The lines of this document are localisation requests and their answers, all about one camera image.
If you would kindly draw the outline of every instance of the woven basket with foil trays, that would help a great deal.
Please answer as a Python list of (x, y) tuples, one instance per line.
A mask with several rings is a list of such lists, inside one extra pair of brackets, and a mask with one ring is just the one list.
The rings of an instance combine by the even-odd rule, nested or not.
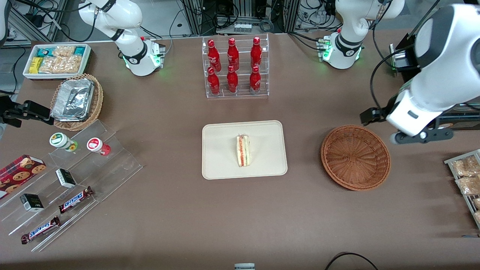
[[(103, 102), (103, 90), (102, 86), (100, 83), (97, 81), (95, 77), (93, 77), (90, 74), (82, 74), (79, 76), (74, 76), (71, 78), (68, 78), (68, 80), (80, 80), (80, 79), (89, 79), (95, 83), (95, 88), (94, 88), (94, 93), (92, 97), (92, 105), (90, 105), (90, 112), (89, 112), (89, 117), (87, 120), (84, 122), (60, 122), (55, 120), (54, 125), (58, 128), (61, 129), (66, 129), (70, 131), (79, 131), (82, 130), (89, 125), (91, 125), (99, 116), (100, 111), (102, 110), (102, 102)], [(53, 99), (50, 103), (50, 109), (53, 108), (53, 105), (55, 104), (55, 101), (57, 100), (57, 95), (59, 92), (61, 84), (57, 87), (57, 90), (55, 91), (55, 94), (53, 95)]]
[(390, 153), (379, 136), (361, 126), (344, 125), (324, 139), (321, 160), (330, 177), (351, 190), (377, 188), (390, 172)]

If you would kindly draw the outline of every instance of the clear acrylic stand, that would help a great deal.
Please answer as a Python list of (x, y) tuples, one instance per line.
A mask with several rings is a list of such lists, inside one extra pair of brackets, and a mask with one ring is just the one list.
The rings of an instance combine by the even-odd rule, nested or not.
[[(252, 74), (252, 67), (250, 65), (250, 50), (253, 45), (253, 38), (260, 38), (260, 46), (262, 47), (262, 64), (260, 65), (260, 92), (256, 95), (250, 93), (250, 74)], [(239, 78), (239, 88), (237, 93), (233, 94), (228, 90), (227, 74), (228, 74), (228, 38), (223, 36), (204, 37), (202, 39), (202, 58), (204, 64), (204, 76), (205, 76), (205, 89), (207, 98), (254, 98), (265, 97), (270, 94), (269, 89), (269, 42), (268, 34), (264, 35), (239, 35), (235, 36), (235, 43), (239, 49), (240, 54), (240, 69), (237, 70)], [(208, 86), (208, 72), (207, 69), (210, 66), (208, 61), (208, 46), (207, 41), (213, 39), (215, 41), (215, 47), (220, 54), (220, 63), (222, 64), (222, 70), (217, 74), (220, 80), (220, 95), (214, 96)]]
[[(0, 207), (1, 224), (9, 232), (9, 235), (18, 238), (20, 243), (23, 234), (35, 230), (58, 216), (61, 222), (59, 228), (53, 228), (25, 245), (31, 251), (41, 251), (91, 208), (105, 200), (136, 174), (142, 165), (129, 151), (123, 148), (113, 136), (114, 134), (111, 129), (97, 120), (72, 137), (78, 143), (75, 152), (56, 149), (45, 156), (43, 160), (48, 166), (45, 172), (27, 187), (10, 195), (11, 197), (7, 201), (2, 202)], [(101, 156), (86, 149), (86, 143), (92, 137), (98, 137), (110, 145), (111, 152), (107, 156)], [(58, 168), (70, 171), (77, 183), (75, 188), (68, 189), (60, 185), (55, 174)], [(58, 206), (88, 186), (91, 186), (94, 194), (69, 211), (60, 214)], [(45, 209), (38, 213), (25, 211), (20, 201), (23, 193), (37, 194)]]

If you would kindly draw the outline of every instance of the empty wicker basket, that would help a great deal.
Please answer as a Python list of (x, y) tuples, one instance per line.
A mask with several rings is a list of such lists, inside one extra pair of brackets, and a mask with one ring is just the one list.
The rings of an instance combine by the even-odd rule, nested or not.
[(371, 190), (387, 179), (390, 154), (383, 141), (372, 131), (356, 125), (332, 130), (320, 150), (327, 173), (351, 190)]

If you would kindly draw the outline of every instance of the white tray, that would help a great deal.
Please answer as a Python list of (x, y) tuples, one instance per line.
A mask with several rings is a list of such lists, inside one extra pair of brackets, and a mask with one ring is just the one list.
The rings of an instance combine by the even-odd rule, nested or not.
[[(60, 74), (44, 74), (44, 73), (32, 74), (32, 73), (29, 73), (30, 65), (32, 64), (32, 59), (36, 56), (39, 49), (52, 48), (52, 47), (56, 47), (58, 45), (85, 47), (85, 51), (84, 51), (84, 54), (82, 56), (82, 61), (80, 62), (80, 67), (78, 68), (77, 73), (60, 73)], [(24, 67), (23, 75), (25, 76), (25, 78), (28, 78), (30, 80), (66, 79), (66, 78), (70, 78), (70, 77), (73, 77), (73, 76), (82, 75), (84, 73), (85, 67), (87, 66), (87, 63), (88, 63), (88, 58), (90, 56), (90, 51), (91, 51), (90, 46), (88, 46), (87, 44), (82, 44), (82, 43), (61, 43), (61, 44), (35, 45), (35, 46), (33, 46), (32, 51), (30, 52), (30, 56), (28, 57), (27, 64)]]
[[(237, 136), (250, 137), (252, 162), (239, 167)], [(202, 130), (202, 175), (207, 180), (283, 175), (287, 155), (279, 121), (209, 124)]]

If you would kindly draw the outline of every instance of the red cookie box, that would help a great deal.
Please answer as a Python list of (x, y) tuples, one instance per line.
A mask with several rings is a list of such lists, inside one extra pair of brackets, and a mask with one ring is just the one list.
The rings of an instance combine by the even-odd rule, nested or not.
[(0, 199), (46, 168), (42, 160), (23, 155), (0, 170)]

